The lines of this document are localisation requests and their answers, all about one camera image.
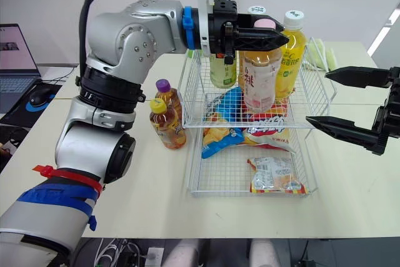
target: laptop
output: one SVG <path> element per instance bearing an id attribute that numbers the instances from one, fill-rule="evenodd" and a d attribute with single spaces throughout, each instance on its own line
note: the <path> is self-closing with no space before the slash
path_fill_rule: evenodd
<path id="1" fill-rule="evenodd" d="M 40 79 L 18 24 L 0 24 L 0 113 L 8 112 Z"/>

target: red zip tie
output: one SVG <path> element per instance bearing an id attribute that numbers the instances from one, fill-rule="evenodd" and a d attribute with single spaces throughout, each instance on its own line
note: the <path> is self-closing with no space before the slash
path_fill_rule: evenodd
<path id="1" fill-rule="evenodd" d="M 53 176 L 56 176 L 58 178 L 67 178 L 73 181 L 79 181 L 80 183 L 86 184 L 95 189 L 97 191 L 97 197 L 100 197 L 101 191 L 103 190 L 103 187 L 98 181 L 88 178 L 85 175 L 69 172 L 66 170 L 54 169 L 50 165 L 37 165 L 35 168 L 33 168 L 33 170 L 39 171 L 41 176 L 44 176 L 45 178 L 52 178 Z"/>

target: laptop keyboard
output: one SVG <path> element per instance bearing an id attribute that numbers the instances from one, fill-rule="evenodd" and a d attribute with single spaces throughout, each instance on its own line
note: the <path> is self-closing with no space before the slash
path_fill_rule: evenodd
<path id="1" fill-rule="evenodd" d="M 0 78 L 0 93 L 21 93 L 32 82 L 33 78 Z"/>

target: white wire rack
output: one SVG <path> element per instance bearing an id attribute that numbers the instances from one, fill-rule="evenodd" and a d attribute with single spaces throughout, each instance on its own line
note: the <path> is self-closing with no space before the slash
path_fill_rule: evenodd
<path id="1" fill-rule="evenodd" d="M 189 170 L 188 188 L 193 196 L 306 196 L 317 189 L 314 169 L 306 143 L 299 143 L 298 131 L 290 129 L 291 147 L 294 153 L 282 150 L 264 149 L 257 146 L 233 146 L 214 154 L 210 158 L 201 158 L 203 129 L 197 129 L 196 142 L 193 143 L 192 158 Z M 247 163 L 249 158 L 280 157 L 290 158 L 296 170 L 298 180 L 306 188 L 307 194 L 263 193 L 252 194 L 250 184 L 254 171 Z"/>
<path id="2" fill-rule="evenodd" d="M 210 80 L 209 58 L 205 58 L 199 51 L 195 51 L 192 58 L 185 61 L 178 87 L 181 92 L 183 126 L 185 128 L 253 126 L 313 128 L 305 117 L 329 115 L 329 105 L 336 95 L 336 88 L 332 85 L 334 94 L 331 98 L 328 97 L 321 79 L 323 73 L 316 70 L 316 64 L 306 48 L 294 92 L 286 99 L 277 99 L 276 105 L 270 110 L 272 114 L 284 116 L 284 122 L 281 118 L 277 121 L 269 120 L 268 124 L 265 124 L 265 121 L 255 121 L 243 109 L 232 112 L 235 118 L 232 118 L 230 122 L 210 121 L 206 116 L 209 116 L 209 112 L 215 111 L 219 104 L 215 99 L 238 84 L 236 83 L 229 89 L 215 87 Z M 240 99 L 231 99 L 232 102 L 237 100 L 243 103 L 243 94 L 235 97 Z"/>

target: snack package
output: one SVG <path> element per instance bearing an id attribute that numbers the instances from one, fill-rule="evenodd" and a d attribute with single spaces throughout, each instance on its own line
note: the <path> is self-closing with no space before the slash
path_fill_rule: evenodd
<path id="1" fill-rule="evenodd" d="M 235 122 L 241 106 L 240 87 L 229 90 L 208 104 L 206 121 Z M 240 128 L 204 128 L 202 152 L 203 159 L 209 158 L 223 148 L 244 141 Z"/>
<path id="2" fill-rule="evenodd" d="M 268 149 L 283 149 L 295 152 L 290 147 L 290 130 L 288 128 L 268 127 L 269 124 L 284 126 L 285 118 L 288 116 L 288 99 L 276 101 L 271 109 L 265 113 L 253 113 L 242 104 L 243 120 L 259 121 L 260 127 L 244 128 L 243 136 L 246 145 L 256 145 Z"/>
<path id="3" fill-rule="evenodd" d="M 307 194 L 289 158 L 250 158 L 247 161 L 255 170 L 250 192 Z"/>

